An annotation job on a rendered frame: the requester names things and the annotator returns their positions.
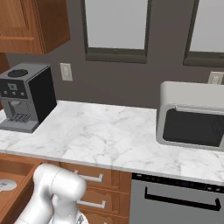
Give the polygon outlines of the wooden drawer front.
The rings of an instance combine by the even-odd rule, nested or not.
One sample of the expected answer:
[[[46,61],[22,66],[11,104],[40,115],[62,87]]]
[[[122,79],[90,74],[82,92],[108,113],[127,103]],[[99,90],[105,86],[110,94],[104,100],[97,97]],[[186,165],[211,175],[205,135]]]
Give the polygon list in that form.
[[[86,176],[98,177],[99,174],[103,174],[103,181],[101,183],[86,180],[89,186],[107,187],[107,186],[112,186],[113,184],[111,170],[103,169],[99,167],[86,166],[86,165],[80,165],[80,164],[69,164],[69,163],[60,163],[60,166],[71,172],[78,170],[79,174],[86,175]]]
[[[97,213],[95,211],[82,210],[89,224],[130,224],[128,218],[114,216],[105,213]]]
[[[112,196],[109,194],[109,192],[104,190],[98,190],[96,188],[88,188],[85,195],[80,200],[94,202],[97,204],[101,204],[102,201],[105,200],[106,201],[105,209],[95,208],[91,206],[83,206],[83,207],[108,213],[110,213],[113,209]]]

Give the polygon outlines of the open wooden drawer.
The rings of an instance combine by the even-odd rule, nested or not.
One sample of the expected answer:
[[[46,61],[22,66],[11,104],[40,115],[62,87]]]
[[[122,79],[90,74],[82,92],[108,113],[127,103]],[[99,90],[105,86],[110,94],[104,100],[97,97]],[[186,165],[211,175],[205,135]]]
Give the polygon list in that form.
[[[9,179],[17,186],[2,191],[0,186],[0,224],[13,224],[29,202],[33,192],[32,176],[42,159],[0,153],[0,180]]]

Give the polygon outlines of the silver pizza cutter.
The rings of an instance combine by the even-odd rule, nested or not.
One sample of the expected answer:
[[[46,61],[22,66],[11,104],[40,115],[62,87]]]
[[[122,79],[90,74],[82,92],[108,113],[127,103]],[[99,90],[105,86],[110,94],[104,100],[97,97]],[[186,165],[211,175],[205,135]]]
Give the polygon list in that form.
[[[8,192],[17,188],[17,183],[12,179],[0,179],[0,192]]]

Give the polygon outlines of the grey microwave oven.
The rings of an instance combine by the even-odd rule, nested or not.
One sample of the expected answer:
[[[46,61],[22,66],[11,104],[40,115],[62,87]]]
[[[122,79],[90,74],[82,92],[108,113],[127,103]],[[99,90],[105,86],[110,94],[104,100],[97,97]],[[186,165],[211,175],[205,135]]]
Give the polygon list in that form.
[[[176,106],[224,111],[224,85],[164,81],[156,128],[160,144],[224,152],[224,115],[178,112]]]

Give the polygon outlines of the black and grey coffee machine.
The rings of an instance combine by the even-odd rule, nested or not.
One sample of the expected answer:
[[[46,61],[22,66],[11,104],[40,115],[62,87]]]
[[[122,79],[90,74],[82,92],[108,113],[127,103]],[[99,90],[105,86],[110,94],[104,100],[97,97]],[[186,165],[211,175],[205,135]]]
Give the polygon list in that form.
[[[21,63],[1,73],[0,102],[0,130],[33,133],[57,106],[50,65]]]

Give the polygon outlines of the grey framed window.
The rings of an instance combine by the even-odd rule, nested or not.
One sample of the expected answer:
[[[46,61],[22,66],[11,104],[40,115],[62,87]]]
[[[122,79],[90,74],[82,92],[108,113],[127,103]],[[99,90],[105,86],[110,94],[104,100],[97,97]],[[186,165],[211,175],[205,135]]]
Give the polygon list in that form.
[[[224,67],[224,0],[194,0],[183,64]]]
[[[145,64],[152,0],[80,0],[87,61]]]

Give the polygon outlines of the grey dishwasher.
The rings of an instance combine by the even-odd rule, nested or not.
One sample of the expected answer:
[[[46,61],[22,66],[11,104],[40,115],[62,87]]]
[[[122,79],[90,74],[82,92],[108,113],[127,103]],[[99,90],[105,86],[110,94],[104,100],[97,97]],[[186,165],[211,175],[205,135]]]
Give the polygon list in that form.
[[[221,209],[211,211],[146,199],[145,187],[149,194],[179,200],[214,205],[219,199]],[[129,224],[224,224],[224,186],[133,173]]]

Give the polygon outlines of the white wall outlet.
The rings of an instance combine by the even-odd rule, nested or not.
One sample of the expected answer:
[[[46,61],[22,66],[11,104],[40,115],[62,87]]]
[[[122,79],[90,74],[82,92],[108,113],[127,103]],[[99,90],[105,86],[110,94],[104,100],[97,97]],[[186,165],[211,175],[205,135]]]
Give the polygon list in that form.
[[[72,81],[73,76],[72,76],[72,69],[71,65],[67,63],[60,63],[60,71],[61,71],[61,76],[63,81]]]
[[[211,72],[209,74],[208,83],[220,85],[222,83],[223,78],[224,78],[224,72]]]

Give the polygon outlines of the wooden wall cupboard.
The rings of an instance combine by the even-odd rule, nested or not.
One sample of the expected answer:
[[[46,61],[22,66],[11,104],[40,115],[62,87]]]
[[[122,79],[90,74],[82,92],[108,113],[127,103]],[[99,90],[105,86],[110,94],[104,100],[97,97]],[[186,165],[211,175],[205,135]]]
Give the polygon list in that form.
[[[67,0],[0,0],[0,53],[47,54],[69,40]]]

